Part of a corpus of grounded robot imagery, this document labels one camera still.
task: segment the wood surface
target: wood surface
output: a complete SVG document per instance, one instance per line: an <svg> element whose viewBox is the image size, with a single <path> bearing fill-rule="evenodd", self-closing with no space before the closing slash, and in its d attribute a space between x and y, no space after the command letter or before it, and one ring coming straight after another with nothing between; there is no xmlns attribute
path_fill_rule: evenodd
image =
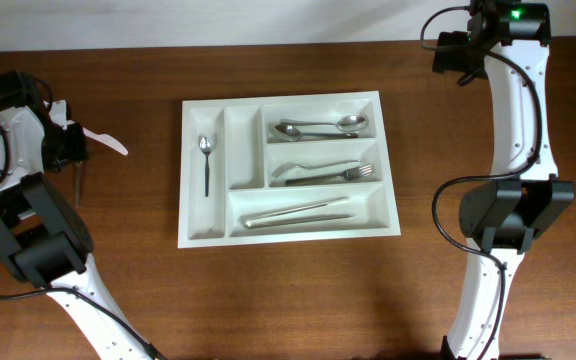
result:
<svg viewBox="0 0 576 360"><path fill-rule="evenodd" d="M169 359L421 358L455 319L466 255L437 233L435 189L486 174L492 103L485 81L431 72L417 42L0 53L67 99L91 142L79 213L99 270L132 324ZM402 235L179 250L184 100L380 91ZM555 39L547 72L550 140L576 184L576 38ZM50 175L73 202L74 171ZM455 221L467 186L440 215ZM0 263L0 292L30 290ZM576 359L575 201L534 244L513 282L503 354ZM0 359L96 359L51 299L0 302Z"/></svg>

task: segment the small spoon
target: small spoon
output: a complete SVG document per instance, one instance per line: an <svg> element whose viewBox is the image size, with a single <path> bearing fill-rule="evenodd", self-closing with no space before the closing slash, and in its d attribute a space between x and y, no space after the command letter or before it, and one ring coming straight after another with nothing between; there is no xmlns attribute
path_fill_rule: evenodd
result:
<svg viewBox="0 0 576 360"><path fill-rule="evenodd" d="M319 136L325 138L332 138L332 139L355 139L357 138L357 134L350 133L350 134L326 134L326 133L302 133L296 127L292 125L276 125L272 129L272 133L282 141L299 141L304 136Z"/></svg>
<svg viewBox="0 0 576 360"><path fill-rule="evenodd" d="M348 115L341 118L337 123L295 121L290 119L281 119L279 123L293 126L332 125L340 131L353 132L365 128L368 125L368 119L362 115Z"/></svg>
<svg viewBox="0 0 576 360"><path fill-rule="evenodd" d="M208 155L212 151L212 140L208 136L199 137L199 149L206 155L206 197L208 197L208 183L210 182L210 167L208 166Z"/></svg>

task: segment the cutlery tray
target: cutlery tray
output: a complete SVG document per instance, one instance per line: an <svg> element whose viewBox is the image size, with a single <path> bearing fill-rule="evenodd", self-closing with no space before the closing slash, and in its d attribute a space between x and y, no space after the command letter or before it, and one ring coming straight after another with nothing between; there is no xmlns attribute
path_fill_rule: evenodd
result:
<svg viewBox="0 0 576 360"><path fill-rule="evenodd" d="M362 115L368 125L355 139L303 137L281 142L272 129L281 119L336 123ZM340 133L330 125L301 127L307 132ZM208 197L204 194L206 157L199 137L213 141ZM295 168L274 178L282 164L341 163L323 169ZM371 176L285 186L286 179L338 173L373 166ZM247 229L243 219L265 212L346 198L323 208L284 216L352 214L345 219ZM379 93L282 96L184 101L178 247L259 244L400 235Z"/></svg>

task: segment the wooden table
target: wooden table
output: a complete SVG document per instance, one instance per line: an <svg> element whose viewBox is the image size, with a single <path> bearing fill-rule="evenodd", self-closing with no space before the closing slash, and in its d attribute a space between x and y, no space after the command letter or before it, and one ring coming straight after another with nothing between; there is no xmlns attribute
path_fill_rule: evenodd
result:
<svg viewBox="0 0 576 360"><path fill-rule="evenodd" d="M576 39L551 51L550 139L576 183ZM28 52L1 53L0 73L44 79L130 150L91 143L79 212L106 285L170 359L401 359L439 350L461 294L466 255L435 230L431 196L492 159L488 83L459 88L432 57L416 42ZM176 248L183 100L366 90L381 94L402 236ZM73 170L50 178L72 201ZM453 234L465 190L441 202ZM0 292L26 290L0 264ZM520 267L501 349L576 359L576 195ZM52 300L0 302L0 359L96 358Z"/></svg>

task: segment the silverware organizer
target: silverware organizer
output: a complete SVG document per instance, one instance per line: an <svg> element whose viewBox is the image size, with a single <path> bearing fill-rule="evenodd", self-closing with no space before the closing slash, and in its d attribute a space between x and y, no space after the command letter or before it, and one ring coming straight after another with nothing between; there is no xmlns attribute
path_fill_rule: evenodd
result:
<svg viewBox="0 0 576 360"><path fill-rule="evenodd" d="M334 123L346 115L368 118L356 139L304 137L281 142L272 129L283 118ZM183 105L178 247L225 246L284 241L399 235L399 221L378 92L187 101ZM334 126L308 126L309 132L339 132ZM200 135L212 138L210 195L204 196L205 156ZM278 179L272 172L287 162L317 166L294 169ZM285 186L290 178L341 172L373 165L369 177ZM322 222L246 229L243 218L268 211L346 197L308 215L351 213Z"/></svg>

